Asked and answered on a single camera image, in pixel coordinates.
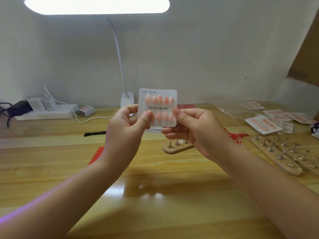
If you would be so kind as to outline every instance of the power strip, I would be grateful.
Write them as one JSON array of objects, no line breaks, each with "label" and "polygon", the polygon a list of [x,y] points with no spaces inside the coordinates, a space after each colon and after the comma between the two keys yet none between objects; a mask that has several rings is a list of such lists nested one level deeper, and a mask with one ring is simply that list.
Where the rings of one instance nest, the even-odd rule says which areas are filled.
[{"label": "power strip", "polygon": [[17,120],[48,120],[48,119],[70,119],[74,116],[74,112],[77,112],[79,107],[77,104],[63,104],[58,105],[58,109],[54,111],[31,111],[22,116],[16,116]]}]

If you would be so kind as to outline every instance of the power adapter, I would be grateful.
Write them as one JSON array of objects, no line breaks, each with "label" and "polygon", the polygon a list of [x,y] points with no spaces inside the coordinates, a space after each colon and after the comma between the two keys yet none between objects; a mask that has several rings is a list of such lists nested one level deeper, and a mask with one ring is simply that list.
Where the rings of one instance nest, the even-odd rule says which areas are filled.
[{"label": "power adapter", "polygon": [[6,110],[11,118],[15,116],[22,116],[23,114],[26,114],[30,111],[32,111],[32,108],[28,101],[19,101]]}]

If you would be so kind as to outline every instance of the wooden desk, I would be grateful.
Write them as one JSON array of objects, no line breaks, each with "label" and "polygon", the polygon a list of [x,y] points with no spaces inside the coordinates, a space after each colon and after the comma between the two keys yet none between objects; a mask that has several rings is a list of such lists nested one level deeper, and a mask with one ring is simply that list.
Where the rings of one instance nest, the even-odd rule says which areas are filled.
[{"label": "wooden desk", "polygon": [[[261,102],[268,110],[284,109]],[[210,109],[230,132],[234,122]],[[110,116],[115,108],[97,109]],[[87,166],[104,136],[83,137],[106,129],[108,119],[78,124],[70,120],[11,121],[0,117],[0,216],[28,203]],[[240,130],[254,134],[245,122]],[[295,131],[311,140],[309,126]],[[161,133],[145,132],[128,169],[74,226],[70,238],[284,238],[257,205],[215,163],[195,148],[169,155],[162,151]],[[248,141],[244,145],[265,156]],[[293,177],[319,192],[319,177]]]}]

